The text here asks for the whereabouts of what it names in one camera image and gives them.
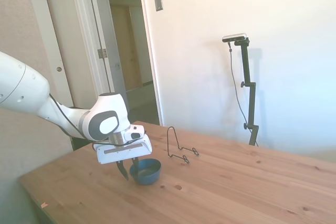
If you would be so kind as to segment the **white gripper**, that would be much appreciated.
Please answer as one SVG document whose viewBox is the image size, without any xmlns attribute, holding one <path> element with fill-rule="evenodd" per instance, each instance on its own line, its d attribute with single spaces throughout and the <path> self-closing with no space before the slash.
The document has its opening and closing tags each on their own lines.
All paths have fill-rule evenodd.
<svg viewBox="0 0 336 224">
<path fill-rule="evenodd" d="M 152 153 L 152 145 L 147 135 L 132 144 L 115 147 L 113 145 L 96 144 L 98 162 L 100 164 L 116 162 L 120 173 L 129 180 L 128 172 L 124 167 L 123 160 L 132 159 L 133 166 L 139 167 L 139 158 Z"/>
</svg>

